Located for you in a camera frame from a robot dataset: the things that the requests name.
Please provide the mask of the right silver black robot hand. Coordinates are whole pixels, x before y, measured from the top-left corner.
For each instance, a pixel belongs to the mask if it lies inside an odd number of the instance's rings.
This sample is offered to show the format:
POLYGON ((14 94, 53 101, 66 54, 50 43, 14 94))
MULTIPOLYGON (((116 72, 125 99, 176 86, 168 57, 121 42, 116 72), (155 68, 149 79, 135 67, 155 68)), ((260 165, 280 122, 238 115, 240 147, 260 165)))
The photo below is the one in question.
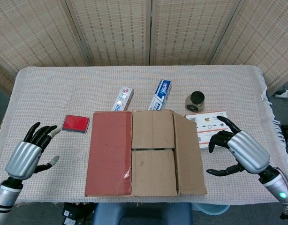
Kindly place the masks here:
POLYGON ((218 177, 244 170, 258 174, 269 166, 270 154, 250 134, 240 130, 226 117, 217 116, 217 119, 225 123, 231 131, 222 130, 214 134, 210 138, 208 150, 212 153, 215 146, 224 147, 235 157, 238 164, 224 170, 208 169, 207 173, 218 177))

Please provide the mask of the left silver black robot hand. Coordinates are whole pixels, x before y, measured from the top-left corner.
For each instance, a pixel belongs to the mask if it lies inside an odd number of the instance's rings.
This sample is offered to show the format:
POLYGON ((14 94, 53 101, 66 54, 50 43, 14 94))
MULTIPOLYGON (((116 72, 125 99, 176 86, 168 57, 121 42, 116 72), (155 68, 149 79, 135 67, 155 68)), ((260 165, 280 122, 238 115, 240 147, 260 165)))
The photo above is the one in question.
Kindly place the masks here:
POLYGON ((48 170, 58 162, 60 157, 55 156, 45 165, 38 164, 50 141, 61 131, 57 125, 41 128, 39 126, 40 122, 31 126, 23 141, 15 148, 6 166, 9 177, 27 180, 33 174, 48 170))

